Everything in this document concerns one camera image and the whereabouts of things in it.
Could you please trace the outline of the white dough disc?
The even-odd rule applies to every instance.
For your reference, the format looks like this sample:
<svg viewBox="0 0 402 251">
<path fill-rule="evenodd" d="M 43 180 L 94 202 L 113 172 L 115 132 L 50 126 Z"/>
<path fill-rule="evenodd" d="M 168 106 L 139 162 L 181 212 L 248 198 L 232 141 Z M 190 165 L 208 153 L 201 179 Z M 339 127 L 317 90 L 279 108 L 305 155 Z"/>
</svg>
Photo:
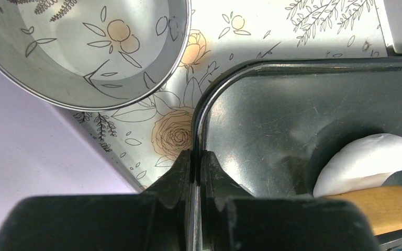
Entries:
<svg viewBox="0 0 402 251">
<path fill-rule="evenodd" d="M 357 139 L 335 154 L 320 172 L 315 198 L 381 186 L 402 171 L 402 136 L 380 133 Z"/>
</svg>

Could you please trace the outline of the black baking tray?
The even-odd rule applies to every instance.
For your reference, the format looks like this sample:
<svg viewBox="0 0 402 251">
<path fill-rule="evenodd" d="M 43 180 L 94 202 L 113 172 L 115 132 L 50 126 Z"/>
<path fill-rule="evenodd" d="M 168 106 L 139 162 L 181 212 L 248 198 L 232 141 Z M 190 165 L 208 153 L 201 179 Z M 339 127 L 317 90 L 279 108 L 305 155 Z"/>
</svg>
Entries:
<svg viewBox="0 0 402 251">
<path fill-rule="evenodd" d="M 200 163 L 213 152 L 256 198 L 312 198 L 326 163 L 365 136 L 402 136 L 402 58 L 261 61 L 236 66 L 202 96 L 193 126 L 198 187 L 191 250 L 203 246 Z M 386 180 L 402 186 L 402 171 Z M 402 230 L 375 236 L 402 250 Z"/>
</svg>

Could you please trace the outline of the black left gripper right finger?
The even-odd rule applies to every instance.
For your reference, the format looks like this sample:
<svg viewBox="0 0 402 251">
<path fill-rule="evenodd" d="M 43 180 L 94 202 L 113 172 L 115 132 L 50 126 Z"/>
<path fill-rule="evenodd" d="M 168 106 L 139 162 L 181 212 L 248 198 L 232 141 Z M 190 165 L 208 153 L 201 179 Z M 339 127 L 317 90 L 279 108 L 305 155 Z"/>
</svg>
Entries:
<svg viewBox="0 0 402 251">
<path fill-rule="evenodd" d="M 211 250 L 379 250 L 366 217 L 332 199 L 256 198 L 205 151 L 200 163 L 203 246 Z"/>
</svg>

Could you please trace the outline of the wooden rolling pin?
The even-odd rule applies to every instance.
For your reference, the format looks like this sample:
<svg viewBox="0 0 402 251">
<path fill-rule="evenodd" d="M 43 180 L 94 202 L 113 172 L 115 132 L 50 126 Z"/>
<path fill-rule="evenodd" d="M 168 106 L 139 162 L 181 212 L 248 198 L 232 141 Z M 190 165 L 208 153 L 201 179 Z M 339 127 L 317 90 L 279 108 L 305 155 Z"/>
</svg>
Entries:
<svg viewBox="0 0 402 251">
<path fill-rule="evenodd" d="M 374 235 L 402 230 L 402 186 L 381 186 L 327 196 L 353 203 L 366 216 Z"/>
</svg>

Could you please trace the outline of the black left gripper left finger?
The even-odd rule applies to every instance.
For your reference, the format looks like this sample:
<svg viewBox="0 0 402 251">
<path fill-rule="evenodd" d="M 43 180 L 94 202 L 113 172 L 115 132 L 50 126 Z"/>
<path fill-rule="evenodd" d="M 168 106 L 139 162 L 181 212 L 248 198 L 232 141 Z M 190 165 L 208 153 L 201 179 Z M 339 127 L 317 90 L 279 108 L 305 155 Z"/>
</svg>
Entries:
<svg viewBox="0 0 402 251">
<path fill-rule="evenodd" d="M 36 196 L 0 227 L 0 250 L 186 250 L 191 153 L 139 194 Z"/>
</svg>

